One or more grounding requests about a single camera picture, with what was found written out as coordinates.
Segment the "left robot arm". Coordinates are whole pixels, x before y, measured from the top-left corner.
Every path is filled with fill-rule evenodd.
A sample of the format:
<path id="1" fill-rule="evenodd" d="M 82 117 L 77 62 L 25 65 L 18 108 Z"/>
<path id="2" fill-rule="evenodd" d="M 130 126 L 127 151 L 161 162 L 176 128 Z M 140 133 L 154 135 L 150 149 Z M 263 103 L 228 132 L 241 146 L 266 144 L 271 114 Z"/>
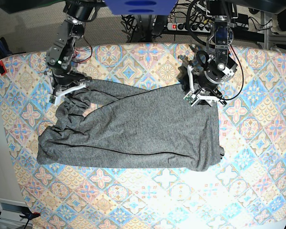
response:
<path id="1" fill-rule="evenodd" d="M 237 19 L 237 7 L 235 4 L 224 0 L 205 0 L 202 15 L 204 24 L 210 30 L 206 41 L 202 41 L 192 30 L 192 11 L 198 9 L 198 0 L 190 3 L 187 13 L 185 28 L 190 35 L 205 49 L 195 53 L 194 60 L 183 57 L 183 68 L 186 69 L 188 91 L 184 100 L 190 106 L 196 104 L 216 103 L 226 105 L 228 99 L 224 98 L 218 90 L 218 86 L 232 79 L 235 75 L 238 63 L 230 57 L 229 50 L 234 39 L 234 26 L 232 21 Z"/>

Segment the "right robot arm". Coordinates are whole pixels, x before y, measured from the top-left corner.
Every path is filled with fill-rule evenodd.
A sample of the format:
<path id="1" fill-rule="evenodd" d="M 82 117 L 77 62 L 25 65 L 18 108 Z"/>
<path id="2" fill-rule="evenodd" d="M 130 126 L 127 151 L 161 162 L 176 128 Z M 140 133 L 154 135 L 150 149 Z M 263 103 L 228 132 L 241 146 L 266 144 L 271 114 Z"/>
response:
<path id="1" fill-rule="evenodd" d="M 77 72 L 73 63 L 75 60 L 75 44 L 84 38 L 85 24 L 93 21 L 102 7 L 95 0 L 67 0 L 64 12 L 66 18 L 60 25 L 54 43 L 47 51 L 45 61 L 48 66 L 46 74 L 51 79 L 52 93 L 48 102 L 58 106 L 62 98 L 70 93 L 86 87 L 89 77 Z"/>

